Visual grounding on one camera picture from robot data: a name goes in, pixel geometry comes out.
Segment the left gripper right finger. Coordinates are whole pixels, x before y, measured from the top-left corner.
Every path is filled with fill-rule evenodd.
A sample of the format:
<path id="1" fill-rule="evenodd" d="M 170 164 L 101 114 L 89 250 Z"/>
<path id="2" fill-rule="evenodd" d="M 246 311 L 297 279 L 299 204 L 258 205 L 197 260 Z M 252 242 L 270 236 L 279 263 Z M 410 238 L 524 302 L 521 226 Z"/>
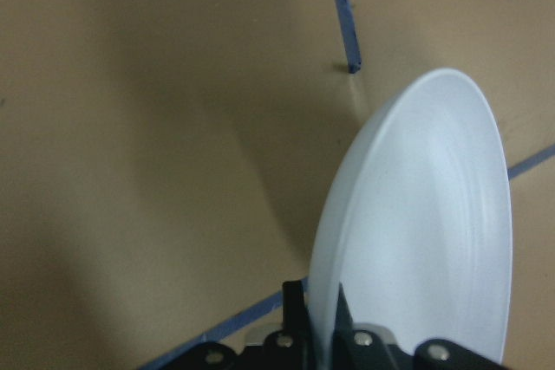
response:
<path id="1" fill-rule="evenodd" d="M 503 370 L 506 367 L 453 341 L 432 338 L 405 352 L 394 334 L 374 324 L 357 324 L 339 284 L 330 338 L 332 369 Z"/>

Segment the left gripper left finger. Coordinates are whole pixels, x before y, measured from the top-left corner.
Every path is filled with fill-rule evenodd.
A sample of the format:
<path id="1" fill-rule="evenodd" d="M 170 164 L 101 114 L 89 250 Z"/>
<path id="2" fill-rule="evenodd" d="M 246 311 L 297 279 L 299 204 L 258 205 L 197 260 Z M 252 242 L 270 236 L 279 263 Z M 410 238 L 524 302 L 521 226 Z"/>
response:
<path id="1" fill-rule="evenodd" d="M 250 329 L 240 352 L 215 337 L 231 328 L 231 323 L 213 328 L 161 357 L 147 363 L 148 369 L 316 369 L 305 293 L 306 279 L 286 281 L 282 289 L 259 304 L 235 316 L 238 324 L 246 318 L 280 306 L 282 321 Z"/>

